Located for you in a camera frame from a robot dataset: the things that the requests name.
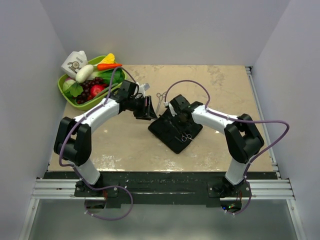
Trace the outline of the silver straight hair scissors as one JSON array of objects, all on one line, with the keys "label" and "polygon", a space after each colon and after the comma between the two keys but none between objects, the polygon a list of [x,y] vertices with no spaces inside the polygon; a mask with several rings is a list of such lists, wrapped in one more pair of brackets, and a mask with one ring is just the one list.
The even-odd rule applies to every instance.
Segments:
[{"label": "silver straight hair scissors", "polygon": [[161,103],[162,103],[164,97],[166,96],[166,93],[167,93],[167,92],[165,91],[165,92],[163,92],[163,93],[158,92],[158,93],[156,94],[156,97],[158,98],[158,103],[157,103],[157,107],[156,107],[156,110],[155,110],[155,113],[156,113],[156,114],[159,112],[159,109],[160,109],[160,107],[161,107]]}]

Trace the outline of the black zip tool case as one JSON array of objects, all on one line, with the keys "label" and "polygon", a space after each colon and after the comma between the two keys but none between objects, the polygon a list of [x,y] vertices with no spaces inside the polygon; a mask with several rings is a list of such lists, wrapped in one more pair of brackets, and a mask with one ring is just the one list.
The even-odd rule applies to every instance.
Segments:
[{"label": "black zip tool case", "polygon": [[177,127],[172,121],[172,114],[169,109],[165,110],[157,120],[148,126],[148,130],[164,143],[175,154],[180,154],[190,143],[180,142],[174,137],[180,137],[182,134],[190,134],[194,139],[203,129],[202,127]]}]

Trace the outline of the silver thinning scissors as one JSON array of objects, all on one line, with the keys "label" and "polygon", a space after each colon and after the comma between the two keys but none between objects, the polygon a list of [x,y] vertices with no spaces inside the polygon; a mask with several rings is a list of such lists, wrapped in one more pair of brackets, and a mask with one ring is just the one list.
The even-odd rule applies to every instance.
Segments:
[{"label": "silver thinning scissors", "polygon": [[181,134],[181,136],[175,136],[174,138],[181,143],[194,140],[191,134],[183,134],[183,133]]}]

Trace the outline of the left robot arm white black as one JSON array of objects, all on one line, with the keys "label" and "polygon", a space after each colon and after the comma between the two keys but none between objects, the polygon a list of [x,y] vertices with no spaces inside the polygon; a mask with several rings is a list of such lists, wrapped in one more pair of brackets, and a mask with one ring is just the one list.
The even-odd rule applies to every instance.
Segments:
[{"label": "left robot arm white black", "polygon": [[92,134],[109,119],[131,111],[137,120],[156,120],[152,97],[146,95],[147,83],[124,80],[115,92],[109,92],[98,105],[75,117],[64,117],[59,124],[53,151],[59,164],[72,167],[86,182],[86,191],[99,196],[104,190],[100,172],[90,159]]}]

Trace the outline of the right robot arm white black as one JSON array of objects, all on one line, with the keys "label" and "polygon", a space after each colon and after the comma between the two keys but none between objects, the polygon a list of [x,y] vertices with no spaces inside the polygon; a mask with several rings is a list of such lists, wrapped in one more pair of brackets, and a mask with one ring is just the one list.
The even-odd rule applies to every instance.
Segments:
[{"label": "right robot arm white black", "polygon": [[226,181],[222,189],[227,196],[235,196],[241,190],[240,183],[245,178],[249,160],[256,156],[265,144],[251,116],[228,115],[201,102],[190,104],[181,94],[169,102],[164,99],[164,106],[174,117],[186,117],[187,120],[207,126],[225,136],[231,162],[224,176]]}]

